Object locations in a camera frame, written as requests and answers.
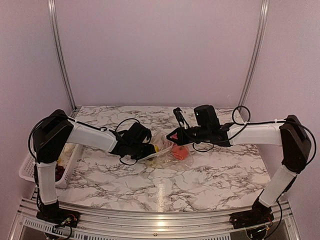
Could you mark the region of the purple fake grape bunch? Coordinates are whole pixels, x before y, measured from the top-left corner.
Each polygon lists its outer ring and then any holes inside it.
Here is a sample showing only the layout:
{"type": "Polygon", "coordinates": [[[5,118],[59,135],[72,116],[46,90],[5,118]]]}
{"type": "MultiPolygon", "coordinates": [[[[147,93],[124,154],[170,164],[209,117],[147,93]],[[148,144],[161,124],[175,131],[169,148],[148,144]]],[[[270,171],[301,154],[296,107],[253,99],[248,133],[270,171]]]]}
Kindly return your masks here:
{"type": "Polygon", "coordinates": [[[58,182],[63,178],[65,168],[62,165],[57,164],[55,166],[55,181],[58,182]]]}

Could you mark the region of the clear zip top bag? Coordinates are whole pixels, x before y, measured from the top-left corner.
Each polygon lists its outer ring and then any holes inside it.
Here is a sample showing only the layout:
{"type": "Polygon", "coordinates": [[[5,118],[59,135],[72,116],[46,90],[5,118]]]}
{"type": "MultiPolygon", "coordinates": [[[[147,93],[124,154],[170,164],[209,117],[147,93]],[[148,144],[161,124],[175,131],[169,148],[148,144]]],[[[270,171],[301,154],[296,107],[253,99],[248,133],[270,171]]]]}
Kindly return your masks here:
{"type": "Polygon", "coordinates": [[[139,160],[138,163],[155,169],[172,169],[175,171],[185,171],[192,167],[194,158],[189,147],[183,145],[189,151],[188,157],[184,160],[176,160],[172,154],[172,147],[177,146],[177,144],[167,140],[165,132],[161,130],[155,132],[150,143],[152,145],[157,145],[159,147],[159,152],[150,155],[147,159],[139,160]]]}

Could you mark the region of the yellow fake lemon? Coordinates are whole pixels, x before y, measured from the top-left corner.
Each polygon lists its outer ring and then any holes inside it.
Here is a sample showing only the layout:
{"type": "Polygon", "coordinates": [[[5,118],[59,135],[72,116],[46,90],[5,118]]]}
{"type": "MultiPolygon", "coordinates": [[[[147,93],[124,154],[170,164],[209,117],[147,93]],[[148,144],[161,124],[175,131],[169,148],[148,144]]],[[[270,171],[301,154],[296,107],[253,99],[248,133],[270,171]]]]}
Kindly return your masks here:
{"type": "Polygon", "coordinates": [[[154,150],[156,153],[158,153],[160,151],[159,147],[157,145],[154,145],[154,150]]]}

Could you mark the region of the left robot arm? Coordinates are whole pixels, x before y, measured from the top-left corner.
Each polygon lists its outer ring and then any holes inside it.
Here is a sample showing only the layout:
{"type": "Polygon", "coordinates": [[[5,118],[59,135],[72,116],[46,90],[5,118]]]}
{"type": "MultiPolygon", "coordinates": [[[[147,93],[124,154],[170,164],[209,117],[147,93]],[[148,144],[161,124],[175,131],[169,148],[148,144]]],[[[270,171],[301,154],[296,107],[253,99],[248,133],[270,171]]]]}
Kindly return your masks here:
{"type": "Polygon", "coordinates": [[[80,122],[61,109],[55,110],[33,127],[28,139],[35,160],[39,211],[53,223],[63,219],[56,193],[56,165],[66,144],[97,148],[120,158],[128,156],[137,163],[157,152],[151,138],[151,131],[139,122],[116,131],[80,122]]]}

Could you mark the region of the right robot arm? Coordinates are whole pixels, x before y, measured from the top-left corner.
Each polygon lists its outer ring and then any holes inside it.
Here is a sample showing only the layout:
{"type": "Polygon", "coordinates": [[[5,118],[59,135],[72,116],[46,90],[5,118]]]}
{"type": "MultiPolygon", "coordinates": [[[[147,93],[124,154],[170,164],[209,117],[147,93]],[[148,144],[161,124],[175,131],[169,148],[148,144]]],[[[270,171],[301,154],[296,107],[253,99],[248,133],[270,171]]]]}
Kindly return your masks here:
{"type": "Polygon", "coordinates": [[[275,145],[282,148],[281,166],[271,178],[248,212],[247,219],[258,224],[270,211],[271,206],[293,184],[297,176],[315,158],[317,142],[313,133],[295,115],[284,119],[244,123],[232,120],[220,124],[212,105],[201,105],[194,109],[197,126],[190,126],[177,107],[173,110],[179,127],[169,133],[167,140],[184,146],[207,143],[213,146],[275,145]]]}

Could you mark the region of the white fake cauliflower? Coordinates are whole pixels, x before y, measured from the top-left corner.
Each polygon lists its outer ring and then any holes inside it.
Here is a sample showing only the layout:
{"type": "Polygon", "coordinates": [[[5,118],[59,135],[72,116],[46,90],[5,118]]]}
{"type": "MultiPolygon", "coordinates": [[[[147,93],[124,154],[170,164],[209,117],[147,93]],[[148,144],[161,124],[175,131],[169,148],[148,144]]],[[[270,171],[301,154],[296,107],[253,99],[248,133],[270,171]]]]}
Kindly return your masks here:
{"type": "Polygon", "coordinates": [[[63,148],[63,154],[66,156],[71,156],[75,148],[75,144],[73,143],[66,143],[63,148]]]}

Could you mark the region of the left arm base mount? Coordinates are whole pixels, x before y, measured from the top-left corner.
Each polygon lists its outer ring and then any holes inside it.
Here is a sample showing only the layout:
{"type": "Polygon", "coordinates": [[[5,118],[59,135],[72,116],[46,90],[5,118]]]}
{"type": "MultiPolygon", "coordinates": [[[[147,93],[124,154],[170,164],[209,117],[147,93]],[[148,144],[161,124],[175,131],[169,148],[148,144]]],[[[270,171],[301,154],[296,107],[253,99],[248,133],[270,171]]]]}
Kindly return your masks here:
{"type": "Polygon", "coordinates": [[[72,228],[76,228],[79,222],[80,213],[78,211],[63,208],[49,209],[38,211],[36,218],[59,226],[62,226],[63,222],[65,222],[65,226],[69,224],[72,228]]]}

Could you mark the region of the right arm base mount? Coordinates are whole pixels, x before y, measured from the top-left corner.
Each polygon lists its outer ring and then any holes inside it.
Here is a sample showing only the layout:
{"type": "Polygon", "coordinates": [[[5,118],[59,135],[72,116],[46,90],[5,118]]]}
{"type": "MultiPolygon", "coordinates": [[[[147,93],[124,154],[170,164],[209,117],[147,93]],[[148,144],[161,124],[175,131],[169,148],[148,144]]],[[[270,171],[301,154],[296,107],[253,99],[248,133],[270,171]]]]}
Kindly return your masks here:
{"type": "Polygon", "coordinates": [[[246,210],[232,213],[229,222],[233,225],[234,229],[241,229],[272,222],[274,219],[271,210],[265,213],[258,210],[246,210]]]}

